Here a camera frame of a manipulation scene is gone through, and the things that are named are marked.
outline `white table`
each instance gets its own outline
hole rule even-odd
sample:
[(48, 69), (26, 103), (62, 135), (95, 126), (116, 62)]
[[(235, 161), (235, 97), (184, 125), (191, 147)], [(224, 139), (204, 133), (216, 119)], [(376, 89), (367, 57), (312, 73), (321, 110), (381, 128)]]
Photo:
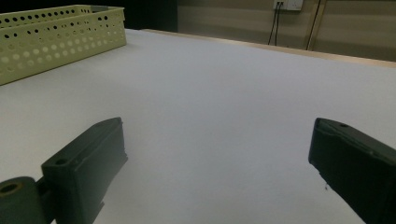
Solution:
[(396, 147), (396, 71), (127, 30), (128, 45), (0, 87), (0, 180), (120, 116), (129, 161), (96, 224), (362, 223), (308, 163), (315, 118)]

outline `plastic basket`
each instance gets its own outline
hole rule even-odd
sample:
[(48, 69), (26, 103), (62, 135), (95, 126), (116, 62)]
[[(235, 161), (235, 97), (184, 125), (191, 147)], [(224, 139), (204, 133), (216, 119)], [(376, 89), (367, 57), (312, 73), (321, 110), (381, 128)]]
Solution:
[(126, 45), (123, 7), (0, 14), (0, 85)]

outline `gripper screw hole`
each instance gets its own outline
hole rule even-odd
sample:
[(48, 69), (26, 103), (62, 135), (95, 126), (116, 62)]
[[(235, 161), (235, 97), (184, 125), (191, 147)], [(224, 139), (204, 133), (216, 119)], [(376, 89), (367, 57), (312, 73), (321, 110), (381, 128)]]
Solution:
[(63, 165), (63, 164), (65, 164), (66, 162), (67, 162), (66, 159), (59, 159), (59, 160), (57, 160), (57, 161), (55, 162), (55, 164), (57, 164), (57, 165)]
[(9, 184), (9, 185), (6, 185), (5, 187), (2, 187), (0, 189), (0, 192), (2, 192), (2, 193), (10, 193), (11, 191), (15, 190), (17, 187), (18, 187), (17, 184)]

